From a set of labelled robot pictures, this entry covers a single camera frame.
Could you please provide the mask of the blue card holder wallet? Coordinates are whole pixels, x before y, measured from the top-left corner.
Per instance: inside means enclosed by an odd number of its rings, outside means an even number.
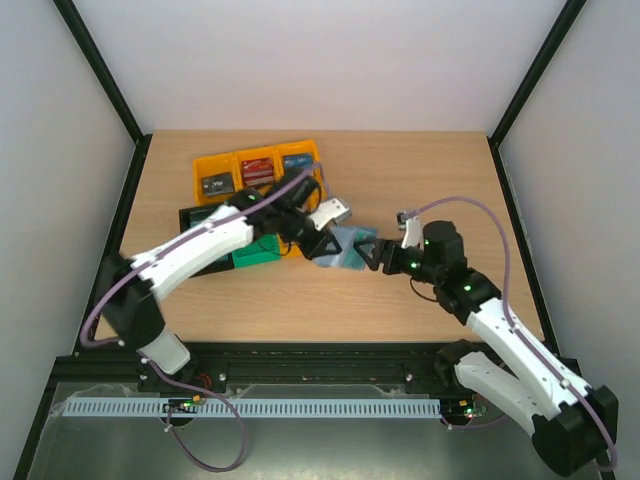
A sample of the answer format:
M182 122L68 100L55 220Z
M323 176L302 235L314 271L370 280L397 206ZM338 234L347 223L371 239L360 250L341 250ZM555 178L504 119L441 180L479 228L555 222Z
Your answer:
M359 241L374 240L377 237L377 230L368 227L344 226L333 226L330 230L339 243L341 252L336 253L335 247L331 245L330 255L315 258L313 263L322 268L343 268L355 271L367 269L365 261L354 249L354 244Z

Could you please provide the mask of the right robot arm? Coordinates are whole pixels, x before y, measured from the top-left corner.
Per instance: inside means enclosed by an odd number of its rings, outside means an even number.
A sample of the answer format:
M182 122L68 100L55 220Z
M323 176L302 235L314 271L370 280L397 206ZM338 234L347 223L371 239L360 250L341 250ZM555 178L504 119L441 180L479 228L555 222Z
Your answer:
M354 248L373 271L432 285L437 303L504 363L497 366L466 340L454 342L436 357L443 389L463 387L488 399L530 436L541 460L562 477L612 450L616 395L606 386L591 386L528 330L508 306L506 292L469 267L453 223L428 223L415 244L376 238L357 241Z

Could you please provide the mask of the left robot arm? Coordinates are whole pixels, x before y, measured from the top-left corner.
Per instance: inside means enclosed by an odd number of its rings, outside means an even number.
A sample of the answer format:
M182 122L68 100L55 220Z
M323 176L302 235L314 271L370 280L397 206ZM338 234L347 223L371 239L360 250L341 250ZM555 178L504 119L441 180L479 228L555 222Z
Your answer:
M106 257L98 277L101 297L89 318L105 318L117 334L115 343L164 374L177 374L191 354L167 326L160 304L187 279L266 235L296 245L308 260L340 252L331 227L347 219L351 209L337 197L308 207L322 191L312 172L295 168L265 192L239 190L177 237L130 258Z

